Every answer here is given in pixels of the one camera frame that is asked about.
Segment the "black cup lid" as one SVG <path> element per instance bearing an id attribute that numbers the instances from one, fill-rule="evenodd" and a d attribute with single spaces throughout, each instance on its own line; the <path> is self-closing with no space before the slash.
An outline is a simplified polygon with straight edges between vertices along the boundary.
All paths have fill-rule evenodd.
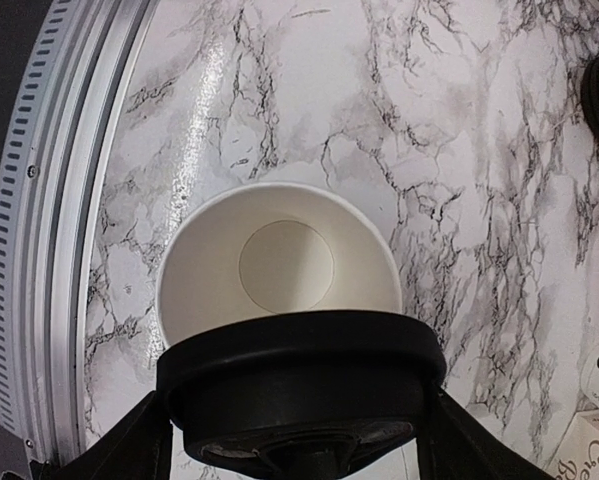
<path id="1" fill-rule="evenodd" d="M 201 463 L 255 479 L 341 479 L 416 437 L 445 374 L 423 322 L 331 310 L 192 336 L 160 357 L 156 389 Z"/>

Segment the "white paper cup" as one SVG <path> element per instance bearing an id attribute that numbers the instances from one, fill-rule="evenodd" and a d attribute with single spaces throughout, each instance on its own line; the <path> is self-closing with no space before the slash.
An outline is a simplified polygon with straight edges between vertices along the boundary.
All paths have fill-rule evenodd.
<path id="1" fill-rule="evenodd" d="M 155 306 L 173 346 L 240 321 L 305 311 L 403 309 L 379 228 L 339 195 L 305 184 L 223 192 L 174 233 Z"/>

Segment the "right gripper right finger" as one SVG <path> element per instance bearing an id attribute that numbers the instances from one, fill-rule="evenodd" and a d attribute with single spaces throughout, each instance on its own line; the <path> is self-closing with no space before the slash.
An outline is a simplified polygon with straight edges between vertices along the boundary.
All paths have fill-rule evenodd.
<path id="1" fill-rule="evenodd" d="M 442 388 L 426 392 L 416 437 L 422 479 L 539 480 L 550 476 L 497 440 Z"/>

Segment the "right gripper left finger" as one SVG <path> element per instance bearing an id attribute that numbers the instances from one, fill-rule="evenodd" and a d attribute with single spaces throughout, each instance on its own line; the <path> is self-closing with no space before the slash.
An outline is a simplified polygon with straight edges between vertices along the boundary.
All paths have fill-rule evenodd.
<path id="1" fill-rule="evenodd" d="M 89 450 L 63 467 L 65 479 L 168 479 L 173 427 L 156 392 L 146 395 Z"/>

